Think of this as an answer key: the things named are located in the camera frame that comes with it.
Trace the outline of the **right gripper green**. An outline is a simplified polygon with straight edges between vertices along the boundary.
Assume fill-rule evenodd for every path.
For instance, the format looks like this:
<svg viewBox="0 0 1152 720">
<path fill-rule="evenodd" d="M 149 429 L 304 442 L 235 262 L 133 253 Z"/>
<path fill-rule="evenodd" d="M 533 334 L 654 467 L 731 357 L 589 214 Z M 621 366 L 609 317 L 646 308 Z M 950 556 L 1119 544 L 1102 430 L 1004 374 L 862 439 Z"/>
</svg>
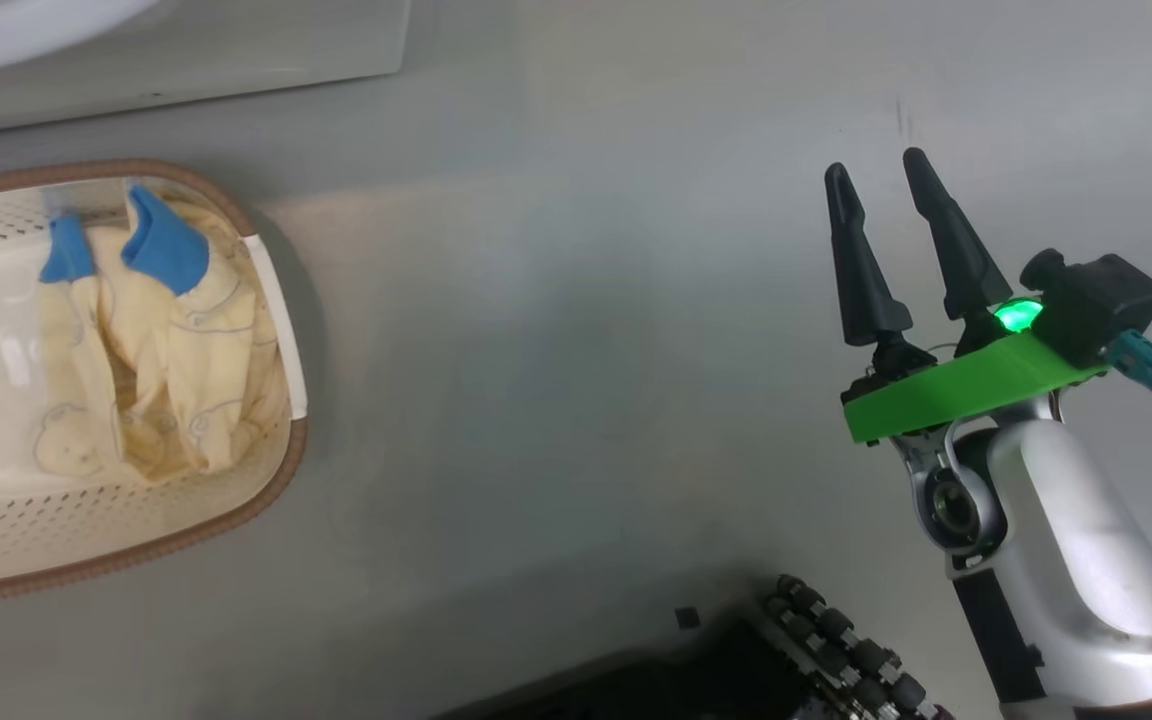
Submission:
<svg viewBox="0 0 1152 720">
<path fill-rule="evenodd" d="M 915 209 L 931 229 L 947 318 L 963 320 L 1011 300 L 1010 283 L 964 210 L 946 190 L 929 156 L 918 147 L 905 149 L 902 165 Z M 998 306 L 995 316 L 1005 324 L 1005 338 L 934 366 L 931 353 L 902 336 L 914 328 L 914 319 L 908 306 L 890 295 L 867 240 L 867 214 L 846 165 L 831 164 L 824 184 L 846 344 L 872 346 L 874 376 L 901 379 L 844 402 L 854 442 L 869 445 L 992 414 L 998 407 L 1018 404 L 1025 397 L 1047 395 L 1107 372 L 1106 365 L 1070 365 L 1030 332 L 1043 313 L 1039 300 L 1011 300 Z"/>
</svg>

